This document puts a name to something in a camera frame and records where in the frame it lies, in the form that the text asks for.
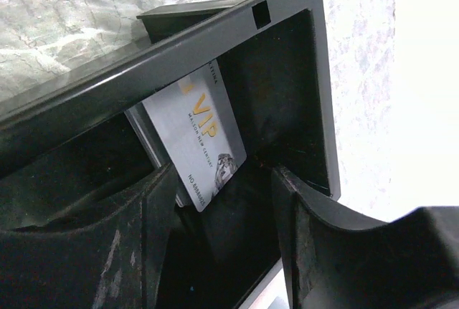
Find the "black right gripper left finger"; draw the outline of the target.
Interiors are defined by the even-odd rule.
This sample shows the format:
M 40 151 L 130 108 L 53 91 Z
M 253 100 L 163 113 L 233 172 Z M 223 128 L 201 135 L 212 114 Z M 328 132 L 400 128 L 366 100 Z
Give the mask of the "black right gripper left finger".
M 43 227 L 1 232 L 3 308 L 154 308 L 178 175 L 167 164 Z

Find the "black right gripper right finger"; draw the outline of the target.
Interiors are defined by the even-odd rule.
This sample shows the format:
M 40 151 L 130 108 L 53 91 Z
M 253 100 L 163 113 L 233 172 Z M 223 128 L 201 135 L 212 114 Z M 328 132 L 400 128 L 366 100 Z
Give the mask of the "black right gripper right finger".
M 386 223 L 271 176 L 291 308 L 456 308 L 458 208 L 420 207 Z

